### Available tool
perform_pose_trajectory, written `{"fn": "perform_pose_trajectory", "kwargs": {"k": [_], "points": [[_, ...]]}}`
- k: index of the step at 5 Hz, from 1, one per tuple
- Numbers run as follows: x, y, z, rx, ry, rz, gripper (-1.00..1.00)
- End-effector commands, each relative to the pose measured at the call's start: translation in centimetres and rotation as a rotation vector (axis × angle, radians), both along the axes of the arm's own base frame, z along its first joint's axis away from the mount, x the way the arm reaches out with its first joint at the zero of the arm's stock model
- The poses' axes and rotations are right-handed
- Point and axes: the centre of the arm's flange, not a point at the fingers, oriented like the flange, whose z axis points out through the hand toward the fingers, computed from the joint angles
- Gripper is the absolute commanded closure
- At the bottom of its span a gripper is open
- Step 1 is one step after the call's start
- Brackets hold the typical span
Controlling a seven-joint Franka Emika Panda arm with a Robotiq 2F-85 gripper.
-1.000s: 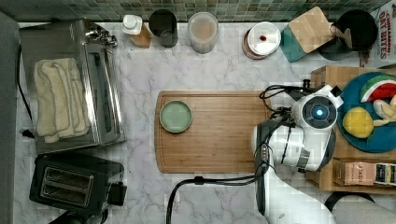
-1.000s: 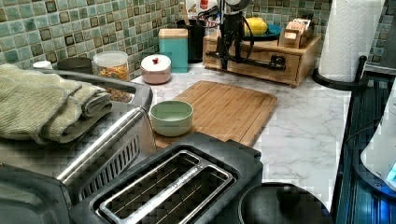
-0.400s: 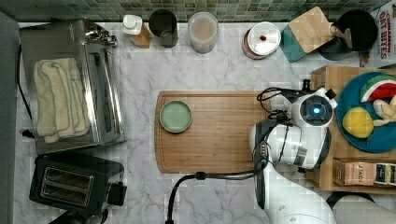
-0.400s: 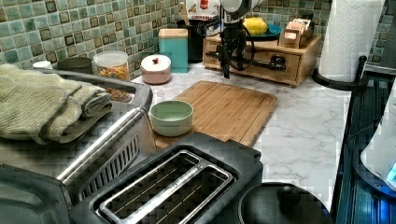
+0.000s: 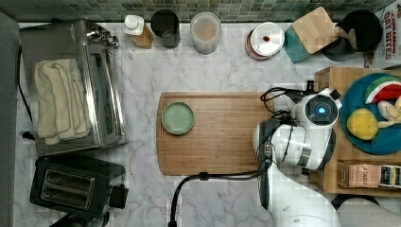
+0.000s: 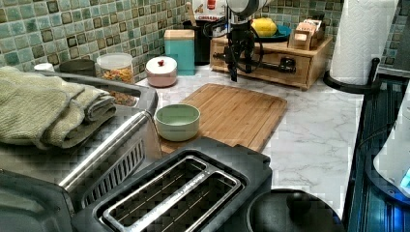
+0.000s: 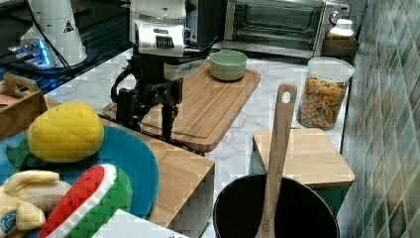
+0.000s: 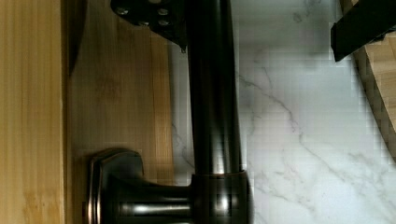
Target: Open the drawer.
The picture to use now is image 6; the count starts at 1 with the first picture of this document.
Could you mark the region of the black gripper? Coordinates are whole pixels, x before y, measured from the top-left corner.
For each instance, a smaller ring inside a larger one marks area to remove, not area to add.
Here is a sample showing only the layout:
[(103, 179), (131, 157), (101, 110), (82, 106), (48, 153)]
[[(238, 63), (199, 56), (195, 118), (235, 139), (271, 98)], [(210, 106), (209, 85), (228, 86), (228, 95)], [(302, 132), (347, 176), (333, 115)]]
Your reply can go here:
[(245, 55), (245, 73), (252, 72), (251, 56), (254, 49), (254, 35), (249, 21), (240, 24), (231, 24), (227, 35), (228, 48), (226, 57), (231, 62), (229, 73), (232, 81), (237, 82), (236, 63), (240, 61), (241, 55)]

